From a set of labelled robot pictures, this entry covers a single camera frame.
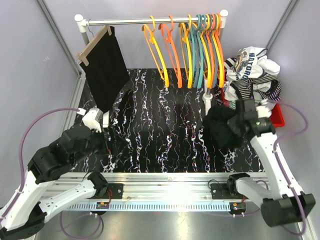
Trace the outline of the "white tank top navy trim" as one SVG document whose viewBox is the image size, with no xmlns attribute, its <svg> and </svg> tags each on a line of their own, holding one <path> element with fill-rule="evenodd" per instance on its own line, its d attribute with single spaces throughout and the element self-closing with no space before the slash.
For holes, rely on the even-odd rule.
<svg viewBox="0 0 320 240">
<path fill-rule="evenodd" d="M 238 51 L 235 63 L 236 72 L 225 71 L 228 81 L 242 79 L 257 79 L 267 73 L 277 76 L 280 73 L 280 65 L 267 56 L 268 48 L 249 46 Z"/>
</svg>

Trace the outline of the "black white striped tank top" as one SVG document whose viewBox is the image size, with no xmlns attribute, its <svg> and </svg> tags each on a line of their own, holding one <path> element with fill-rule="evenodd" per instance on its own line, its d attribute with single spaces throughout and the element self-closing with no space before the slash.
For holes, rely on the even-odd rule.
<svg viewBox="0 0 320 240">
<path fill-rule="evenodd" d="M 237 58 L 236 58 L 236 57 L 227 58 L 227 59 L 224 61 L 225 71 L 231 70 L 232 72 L 236 72 L 236 67 L 235 67 L 236 62 L 237 62 Z"/>
</svg>

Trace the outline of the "yellow hanger with black top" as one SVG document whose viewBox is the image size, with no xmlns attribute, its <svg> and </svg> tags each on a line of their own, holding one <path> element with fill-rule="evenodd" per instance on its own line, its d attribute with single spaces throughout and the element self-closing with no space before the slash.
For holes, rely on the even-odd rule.
<svg viewBox="0 0 320 240">
<path fill-rule="evenodd" d="M 151 56 L 159 72 L 160 78 L 164 81 L 164 86 L 168 88 L 170 85 L 168 70 L 160 47 L 155 38 L 156 22 L 152 15 L 150 15 L 149 18 L 151 19 L 152 29 L 150 29 L 150 27 L 147 24 L 143 24 L 141 31 L 144 34 L 145 41 L 148 45 Z"/>
</svg>

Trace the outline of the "orange hanger with white top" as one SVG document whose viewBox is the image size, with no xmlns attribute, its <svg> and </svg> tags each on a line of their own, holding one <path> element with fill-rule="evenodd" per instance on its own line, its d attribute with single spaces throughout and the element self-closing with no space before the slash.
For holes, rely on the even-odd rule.
<svg viewBox="0 0 320 240">
<path fill-rule="evenodd" d="M 183 86 L 182 71 L 181 71 L 181 66 L 180 66 L 180 61 L 179 61 L 178 53 L 176 50 L 176 46 L 172 37 L 172 32 L 174 30 L 174 21 L 171 14 L 168 17 L 170 18 L 171 29 L 169 29 L 165 23 L 161 23 L 158 26 L 158 29 L 161 32 L 165 47 L 167 49 L 170 61 L 172 63 L 174 73 L 177 78 L 177 86 L 178 88 L 182 88 Z"/>
</svg>

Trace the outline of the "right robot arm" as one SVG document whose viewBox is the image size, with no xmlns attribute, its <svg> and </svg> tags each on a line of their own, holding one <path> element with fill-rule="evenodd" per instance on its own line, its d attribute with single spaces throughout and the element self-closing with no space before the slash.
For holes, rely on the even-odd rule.
<svg viewBox="0 0 320 240">
<path fill-rule="evenodd" d="M 269 227 L 305 223 L 316 204 L 293 176 L 280 149 L 280 137 L 268 117 L 262 117 L 252 99 L 237 100 L 235 116 L 227 121 L 231 130 L 248 137 L 268 178 L 270 189 L 256 183 L 247 173 L 229 176 L 226 192 L 233 199 L 244 195 L 255 203 Z"/>
</svg>

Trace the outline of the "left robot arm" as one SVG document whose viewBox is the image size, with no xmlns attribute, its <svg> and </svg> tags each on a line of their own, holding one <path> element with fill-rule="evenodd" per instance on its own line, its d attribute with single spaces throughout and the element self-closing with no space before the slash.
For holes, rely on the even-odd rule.
<svg viewBox="0 0 320 240">
<path fill-rule="evenodd" d="M 93 171 L 75 187 L 49 199 L 41 199 L 43 193 L 77 163 L 94 154 L 118 156 L 127 144 L 112 127 L 94 130 L 84 124 L 75 124 L 56 141 L 40 148 L 27 165 L 22 189 L 10 200 L 12 206 L 1 209 L 0 238 L 27 239 L 73 204 L 109 195 L 109 183 L 101 173 Z"/>
</svg>

